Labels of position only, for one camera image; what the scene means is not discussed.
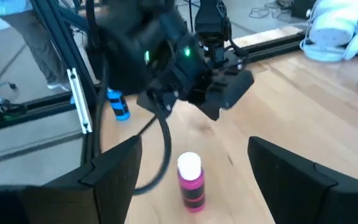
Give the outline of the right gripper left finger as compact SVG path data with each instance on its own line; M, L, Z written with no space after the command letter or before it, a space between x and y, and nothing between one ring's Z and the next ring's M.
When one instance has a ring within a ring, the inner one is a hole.
M141 157L132 136L45 185L0 185L0 223L124 223Z

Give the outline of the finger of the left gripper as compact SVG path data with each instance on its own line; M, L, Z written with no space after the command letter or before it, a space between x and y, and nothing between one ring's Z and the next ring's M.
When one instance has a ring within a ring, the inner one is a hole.
M216 121L220 117L220 111L231 109L253 84L254 76L249 70L235 75L216 75L201 94L203 98L197 108Z

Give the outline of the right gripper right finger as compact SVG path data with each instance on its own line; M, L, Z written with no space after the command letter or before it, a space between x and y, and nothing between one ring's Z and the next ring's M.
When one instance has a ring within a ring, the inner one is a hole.
M358 224L358 179L257 136L247 153L275 223Z

